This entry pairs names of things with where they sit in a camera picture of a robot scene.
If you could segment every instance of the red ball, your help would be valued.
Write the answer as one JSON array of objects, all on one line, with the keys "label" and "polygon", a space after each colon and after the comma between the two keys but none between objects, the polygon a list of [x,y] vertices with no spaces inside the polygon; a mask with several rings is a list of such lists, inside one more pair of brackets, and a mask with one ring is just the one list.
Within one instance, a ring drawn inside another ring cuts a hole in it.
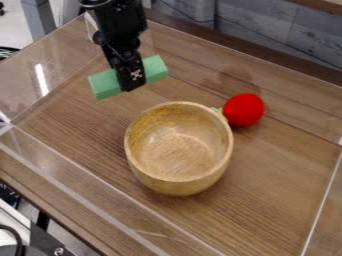
[{"label": "red ball", "polygon": [[264,113],[264,105],[260,97],[251,93],[233,96],[223,106],[223,115],[229,124],[249,126],[255,124]]}]

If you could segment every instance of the bowl rim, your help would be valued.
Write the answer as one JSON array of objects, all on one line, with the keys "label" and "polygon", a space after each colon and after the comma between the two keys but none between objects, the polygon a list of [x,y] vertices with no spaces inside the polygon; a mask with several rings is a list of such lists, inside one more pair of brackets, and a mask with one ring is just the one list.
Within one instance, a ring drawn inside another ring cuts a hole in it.
[{"label": "bowl rim", "polygon": [[[140,120],[140,118],[150,111],[153,111],[154,109],[164,107],[164,106],[172,106],[172,105],[188,105],[188,106],[193,106],[200,108],[203,111],[208,112],[209,114],[212,114],[212,116],[215,116],[217,118],[217,120],[220,121],[223,128],[225,130],[225,133],[228,135],[228,145],[227,145],[227,150],[225,153],[220,159],[220,161],[211,167],[209,171],[205,173],[205,175],[200,176],[200,177],[195,177],[191,179],[184,179],[181,181],[173,181],[173,180],[168,180],[168,179],[160,179],[158,177],[154,177],[153,175],[150,175],[150,173],[142,171],[144,168],[140,165],[140,163],[137,162],[137,160],[133,157],[132,151],[130,151],[130,147],[128,144],[128,138],[129,138],[129,133],[132,131],[132,127],[134,126],[134,124],[137,123],[137,121]],[[152,106],[150,108],[145,109],[144,111],[141,111],[141,113],[138,114],[138,116],[134,118],[134,120],[130,122],[130,124],[126,127],[125,133],[124,133],[124,151],[125,151],[125,157],[128,162],[130,162],[133,164],[133,167],[138,170],[138,172],[141,172],[144,175],[146,175],[149,178],[157,180],[157,181],[162,181],[162,182],[172,182],[172,183],[184,183],[184,182],[192,182],[192,181],[197,181],[201,180],[203,178],[208,177],[209,175],[212,175],[221,167],[223,165],[228,162],[231,154],[232,154],[232,148],[233,148],[233,136],[232,136],[232,131],[227,122],[227,119],[223,115],[220,115],[219,113],[216,113],[209,107],[199,104],[199,103],[193,103],[193,102],[188,102],[188,101],[170,101],[170,102],[165,102],[165,103],[160,103],[154,106]]]}]

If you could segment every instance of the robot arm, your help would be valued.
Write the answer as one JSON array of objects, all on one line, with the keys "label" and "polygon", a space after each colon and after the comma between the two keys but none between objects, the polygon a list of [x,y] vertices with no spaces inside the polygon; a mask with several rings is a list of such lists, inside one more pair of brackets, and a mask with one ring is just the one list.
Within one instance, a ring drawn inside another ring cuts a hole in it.
[{"label": "robot arm", "polygon": [[93,10],[98,31],[93,42],[102,52],[122,91],[145,84],[145,72],[137,52],[138,35],[146,29],[141,0],[78,0],[81,6]]}]

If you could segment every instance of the green sponge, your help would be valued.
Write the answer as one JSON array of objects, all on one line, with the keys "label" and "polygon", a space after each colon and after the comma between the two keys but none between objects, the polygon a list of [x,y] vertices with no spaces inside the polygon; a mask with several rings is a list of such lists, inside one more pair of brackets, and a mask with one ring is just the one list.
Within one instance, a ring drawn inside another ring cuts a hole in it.
[{"label": "green sponge", "polygon": [[[168,69],[158,55],[142,59],[145,83],[153,83],[164,79],[168,75]],[[108,69],[101,73],[88,77],[92,93],[97,100],[102,100],[121,92],[120,84],[116,78],[116,70]]]}]

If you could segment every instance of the wooden bowl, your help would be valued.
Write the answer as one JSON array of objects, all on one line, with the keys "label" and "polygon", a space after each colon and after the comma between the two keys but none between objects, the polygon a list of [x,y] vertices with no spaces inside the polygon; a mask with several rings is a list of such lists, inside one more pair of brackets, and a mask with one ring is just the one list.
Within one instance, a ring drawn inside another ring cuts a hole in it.
[{"label": "wooden bowl", "polygon": [[185,196],[208,188],[223,175],[232,152],[225,118],[189,102],[145,110],[124,137],[129,167],[158,193]]}]

